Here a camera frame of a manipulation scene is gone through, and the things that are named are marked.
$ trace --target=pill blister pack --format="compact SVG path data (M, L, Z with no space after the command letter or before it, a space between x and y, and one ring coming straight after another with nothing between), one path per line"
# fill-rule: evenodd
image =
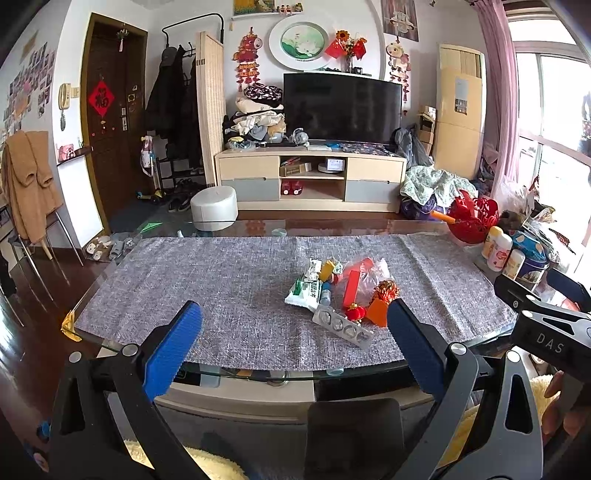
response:
M367 350L374 339L373 332L347 320L325 305L318 305L312 321L363 350Z

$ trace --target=door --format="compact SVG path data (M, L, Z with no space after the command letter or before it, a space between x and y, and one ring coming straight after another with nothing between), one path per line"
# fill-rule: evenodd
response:
M119 51L119 30L95 24L86 78L92 163L108 221L136 200L136 191L146 192L151 185L139 164L145 135L145 39L129 33Z

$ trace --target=round wall decoration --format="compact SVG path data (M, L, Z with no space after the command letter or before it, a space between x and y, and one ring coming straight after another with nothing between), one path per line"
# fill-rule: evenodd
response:
M271 30L269 49L278 62L293 70L316 70L328 65L324 53L334 28L328 18L292 15Z

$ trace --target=hanging ornament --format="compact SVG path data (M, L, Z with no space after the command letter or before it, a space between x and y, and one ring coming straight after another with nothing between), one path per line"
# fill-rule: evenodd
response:
M96 113L98 113L101 118L105 116L109 110L109 107L113 105L114 100L115 95L113 95L109 87L107 87L104 80L100 80L99 83L96 84L94 90L92 90L91 94L88 96L88 103L92 105L92 107L96 110Z
M400 43L398 36L401 33L408 33L414 30L414 25L410 21L410 17L404 12L394 12L392 18L390 18L390 23L394 26L394 31L396 32L396 43Z
M404 53L404 49L394 42L386 47L386 53L390 57L388 62L388 65L390 65L390 82L402 85L402 101L407 103L408 94L410 93L410 84L408 82L408 72L411 71L410 58L407 53Z
M119 39L119 51L123 51L123 39L129 35L126 28L122 28L117 32L117 38Z
M258 67L256 62L258 58L257 51L263 46L263 41L252 31L252 27L248 35L242 38L238 51L232 57L232 60L238 62L236 70L238 74L238 91L242 91L242 85L250 85L260 80Z

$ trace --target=plastic container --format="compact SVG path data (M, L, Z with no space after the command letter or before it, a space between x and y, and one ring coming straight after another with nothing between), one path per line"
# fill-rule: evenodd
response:
M542 276L544 275L544 272L548 270L549 266L550 262L548 260L538 262L525 257L525 261L519 269L519 273L515 280L526 288L533 290L542 281Z
M507 260L507 265L503 270L503 275L509 277L511 280L515 280L517 275L525 262L525 253L521 250L514 248Z
M493 272L500 272L503 270L507 259L509 258L509 252L513 248L513 240L506 233L500 234L495 239L495 247L492 249L490 256L486 264Z
M497 226L492 226L490 230L488 230L488 236L484 242L484 246L482 247L482 256L488 260L488 257L491 256L491 252L495 247L495 239L503 234L503 230Z

